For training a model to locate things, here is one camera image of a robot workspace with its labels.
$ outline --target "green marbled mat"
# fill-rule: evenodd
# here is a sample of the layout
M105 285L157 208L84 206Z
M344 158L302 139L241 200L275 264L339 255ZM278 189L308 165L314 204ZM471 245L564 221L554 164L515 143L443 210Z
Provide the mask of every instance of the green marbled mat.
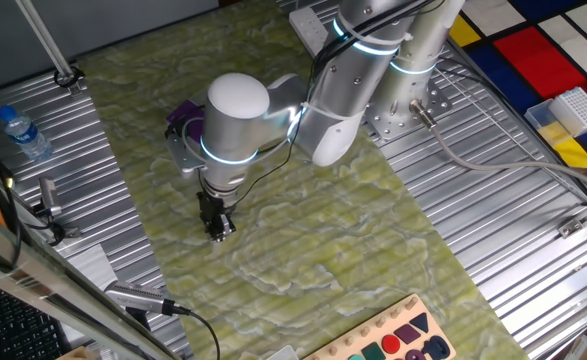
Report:
M197 179L179 176L164 118L227 72L266 84L306 76L310 57L273 0L214 11L80 65L168 288L210 319L224 359L266 358L288 344L302 357L413 292L457 359L526 358L364 134L330 168L293 151L241 203L238 232L208 242ZM252 177L285 157L280 151ZM195 356L213 359L208 331L188 318L183 325Z

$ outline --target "wooden shape sorter board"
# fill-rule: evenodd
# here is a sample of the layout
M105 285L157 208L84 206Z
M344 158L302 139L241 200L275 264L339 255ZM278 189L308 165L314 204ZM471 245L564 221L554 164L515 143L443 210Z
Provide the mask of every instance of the wooden shape sorter board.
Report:
M412 294L305 360L450 360L455 349L419 296Z

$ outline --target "gray cable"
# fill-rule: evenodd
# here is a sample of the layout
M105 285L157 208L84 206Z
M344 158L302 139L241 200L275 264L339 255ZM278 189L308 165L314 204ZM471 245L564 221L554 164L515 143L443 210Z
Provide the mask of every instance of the gray cable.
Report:
M587 184L587 176L582 175L573 169L569 169L568 167L563 166L563 165L559 165L559 164L551 164L551 163L541 162L541 161L522 161L522 162L516 162L516 163L510 163L510 164L496 164L496 165L473 164L473 163L470 163L470 162L458 157L457 155L455 155L455 153L451 150L451 148L449 148L449 146L444 141L444 138L442 138L442 135L437 130L437 127L432 128L431 132L433 133L433 136L435 136L435 139L437 139L437 141L440 143L440 146L442 146L442 149L444 149L444 152L446 152L446 154L453 161L455 161L460 166L463 166L465 168L468 168L471 170L480 170L480 171L498 171L498 170L506 170L506 169L517 169L517 168L521 168L521 167L539 167L539 168L546 168L546 169L552 169L552 170L556 170L559 172L563 172L563 173L570 175L578 180L581 180L582 182Z
M202 155L195 152L195 150L193 150L193 148L191 147L191 145L188 142L188 139L186 138L186 128L189 126L190 123L192 123L193 121L196 121L196 120L204 120L204 118L203 117L192 118L192 119L186 121L184 123L184 126L182 126L182 142L184 143L184 147L186 148L186 151L188 151L196 159L198 159L201 162L206 164L206 159L204 157L202 157Z

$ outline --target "purple shape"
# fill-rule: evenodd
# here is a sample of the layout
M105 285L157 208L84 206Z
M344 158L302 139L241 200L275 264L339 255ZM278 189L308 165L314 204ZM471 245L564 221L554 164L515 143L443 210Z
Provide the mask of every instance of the purple shape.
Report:
M408 324L402 325L401 328L395 330L393 333L407 345L420 338L420 333Z
M411 350L404 355L406 360L426 360L426 356L422 354L419 350Z
M180 123L183 124L184 121L196 117L204 118L204 109L200 109L192 101L186 100L166 117L166 122L170 125L178 126ZM189 137L198 144L202 137L202 131L204 131L203 121L194 121L189 125Z

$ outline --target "purple object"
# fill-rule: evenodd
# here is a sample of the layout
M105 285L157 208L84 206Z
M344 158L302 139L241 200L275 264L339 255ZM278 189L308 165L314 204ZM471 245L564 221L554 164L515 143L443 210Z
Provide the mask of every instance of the purple object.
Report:
M400 340L404 341L405 344L410 344L413 341L420 338L420 333L413 329L411 325L403 325L401 328L393 332Z
M196 117L204 118L204 109L198 109L198 106L192 101L186 100L166 117L166 122L170 125L177 125L181 120L187 121ZM189 125L189 137L198 144L203 131L204 121L194 121Z

